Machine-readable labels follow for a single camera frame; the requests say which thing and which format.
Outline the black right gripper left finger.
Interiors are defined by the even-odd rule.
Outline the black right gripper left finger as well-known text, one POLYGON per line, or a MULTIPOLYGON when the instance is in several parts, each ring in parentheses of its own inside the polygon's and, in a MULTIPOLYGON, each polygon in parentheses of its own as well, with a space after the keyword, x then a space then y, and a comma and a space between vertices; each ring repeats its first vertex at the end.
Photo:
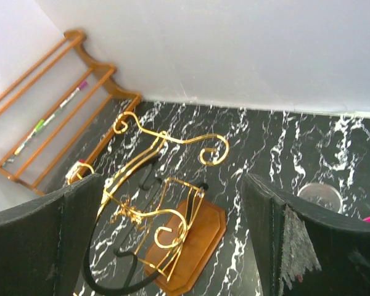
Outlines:
POLYGON ((93 173, 0 211, 0 295, 72 295, 104 178, 93 173))

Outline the clear wine glass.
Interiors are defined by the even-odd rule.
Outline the clear wine glass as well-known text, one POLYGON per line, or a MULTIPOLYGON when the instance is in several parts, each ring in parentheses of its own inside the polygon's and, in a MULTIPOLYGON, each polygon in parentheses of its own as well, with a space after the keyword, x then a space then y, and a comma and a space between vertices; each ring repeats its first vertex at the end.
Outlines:
POLYGON ((308 183, 299 190, 298 196, 303 200, 333 212, 342 212, 342 197, 340 192, 328 184, 308 183))

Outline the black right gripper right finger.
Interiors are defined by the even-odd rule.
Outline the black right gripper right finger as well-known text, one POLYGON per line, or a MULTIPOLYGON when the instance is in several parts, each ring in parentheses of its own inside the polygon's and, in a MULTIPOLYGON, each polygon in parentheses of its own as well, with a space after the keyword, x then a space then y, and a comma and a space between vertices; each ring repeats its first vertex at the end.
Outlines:
POLYGON ((264 295, 370 295, 370 223, 253 173, 242 200, 264 295))

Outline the gold wire wine glass rack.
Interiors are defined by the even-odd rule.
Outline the gold wire wine glass rack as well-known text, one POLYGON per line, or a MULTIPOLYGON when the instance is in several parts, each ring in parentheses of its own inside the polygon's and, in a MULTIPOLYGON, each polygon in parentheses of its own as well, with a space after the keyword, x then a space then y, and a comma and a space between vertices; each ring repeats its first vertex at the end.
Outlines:
POLYGON ((225 211, 207 200, 205 181, 188 181, 156 175, 162 149, 168 142, 191 145, 216 141, 214 147, 200 150, 198 161, 206 167, 224 162, 229 154, 228 140, 216 133, 189 139, 152 131, 139 125, 143 134, 153 137, 150 146, 124 164, 102 190, 97 220, 109 206, 116 206, 110 223, 122 223, 115 261, 124 263, 120 283, 109 287, 93 270, 96 257, 86 253, 81 269, 84 281, 99 295, 129 295, 156 284, 167 295, 190 291, 213 255, 226 231, 225 211))

